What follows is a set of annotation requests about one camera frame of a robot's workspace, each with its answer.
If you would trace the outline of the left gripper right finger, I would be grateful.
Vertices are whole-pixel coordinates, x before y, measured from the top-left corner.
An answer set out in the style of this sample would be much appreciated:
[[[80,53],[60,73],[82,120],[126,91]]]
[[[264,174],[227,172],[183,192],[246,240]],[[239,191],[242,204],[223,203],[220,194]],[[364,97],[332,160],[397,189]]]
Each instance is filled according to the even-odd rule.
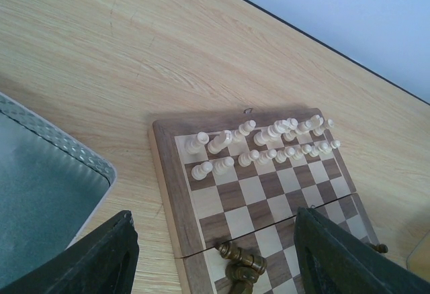
[[[388,260],[312,208],[294,229],[306,293],[428,293],[429,283]]]

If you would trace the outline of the dark chess piece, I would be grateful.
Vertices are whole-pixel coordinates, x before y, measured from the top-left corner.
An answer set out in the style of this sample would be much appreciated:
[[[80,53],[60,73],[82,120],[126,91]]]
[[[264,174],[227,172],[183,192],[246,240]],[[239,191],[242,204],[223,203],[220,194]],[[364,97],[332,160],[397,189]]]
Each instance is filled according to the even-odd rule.
[[[231,294],[252,294],[254,284],[259,279],[257,271],[242,264],[229,264],[226,276],[232,282]]]

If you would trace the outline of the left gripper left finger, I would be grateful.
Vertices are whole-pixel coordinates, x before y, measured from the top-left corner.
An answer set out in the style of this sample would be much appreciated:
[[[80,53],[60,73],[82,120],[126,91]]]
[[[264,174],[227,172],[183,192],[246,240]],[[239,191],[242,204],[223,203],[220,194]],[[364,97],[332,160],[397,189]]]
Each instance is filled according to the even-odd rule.
[[[130,293],[137,261],[132,212],[123,210],[1,292]]]

